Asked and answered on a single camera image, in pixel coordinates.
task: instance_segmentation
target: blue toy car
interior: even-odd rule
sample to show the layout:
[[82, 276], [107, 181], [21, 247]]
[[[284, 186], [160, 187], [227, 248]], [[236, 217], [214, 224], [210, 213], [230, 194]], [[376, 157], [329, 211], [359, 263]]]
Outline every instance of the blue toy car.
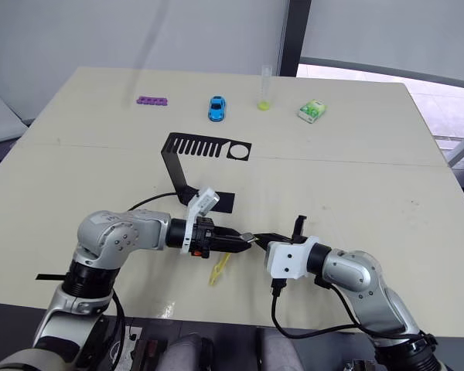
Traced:
[[210, 99], [208, 117], [211, 121], [222, 121], [225, 117], [225, 99], [216, 95]]

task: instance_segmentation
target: white plastic mount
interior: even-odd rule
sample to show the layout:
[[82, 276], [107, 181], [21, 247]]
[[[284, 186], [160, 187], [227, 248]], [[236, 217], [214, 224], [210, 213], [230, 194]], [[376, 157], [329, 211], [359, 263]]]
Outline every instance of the white plastic mount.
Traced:
[[220, 197], [210, 187], [200, 189], [187, 205], [186, 232], [184, 233], [181, 254], [189, 253], [193, 237], [193, 226], [198, 216], [205, 216], [218, 202]]
[[304, 243], [270, 242], [264, 265], [272, 278], [294, 278], [307, 276], [306, 265], [309, 251], [319, 238], [309, 236]]

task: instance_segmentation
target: small box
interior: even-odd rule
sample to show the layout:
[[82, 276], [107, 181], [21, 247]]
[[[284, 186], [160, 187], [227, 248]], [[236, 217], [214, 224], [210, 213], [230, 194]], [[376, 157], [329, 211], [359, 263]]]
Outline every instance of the small box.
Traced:
[[326, 110], [326, 105], [322, 102], [319, 102], [315, 99], [310, 100], [304, 106], [302, 106], [297, 115], [305, 121], [308, 121], [310, 124], [315, 122], [315, 120], [320, 117], [323, 112]]

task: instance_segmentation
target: table surface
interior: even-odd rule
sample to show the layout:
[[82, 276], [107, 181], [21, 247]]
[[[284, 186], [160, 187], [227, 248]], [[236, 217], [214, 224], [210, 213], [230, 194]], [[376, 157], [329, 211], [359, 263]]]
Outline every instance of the table surface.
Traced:
[[[305, 235], [373, 254], [425, 331], [464, 336], [464, 195], [405, 86], [273, 77], [266, 112], [259, 87], [257, 76], [80, 68], [0, 164], [0, 303], [46, 308], [57, 283], [34, 278], [66, 271], [87, 214], [172, 191], [160, 150], [178, 131], [252, 144], [247, 162], [180, 156], [190, 185], [235, 192], [232, 214], [209, 214], [216, 225], [289, 235], [306, 215]], [[220, 123], [206, 116], [213, 95], [227, 99]], [[308, 124], [296, 111], [313, 98], [328, 109]], [[175, 197], [146, 207], [186, 214]], [[264, 252], [233, 255], [210, 287], [219, 257], [134, 252], [115, 285], [126, 315], [271, 325]], [[278, 316], [348, 321], [312, 277], [289, 281]]]

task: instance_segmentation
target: purple toy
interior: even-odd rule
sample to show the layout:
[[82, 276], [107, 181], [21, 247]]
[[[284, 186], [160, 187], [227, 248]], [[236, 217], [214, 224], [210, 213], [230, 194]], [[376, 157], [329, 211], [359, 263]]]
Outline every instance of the purple toy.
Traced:
[[152, 106], [166, 106], [168, 104], [167, 98], [154, 98], [140, 96], [136, 101], [137, 104], [150, 104]]

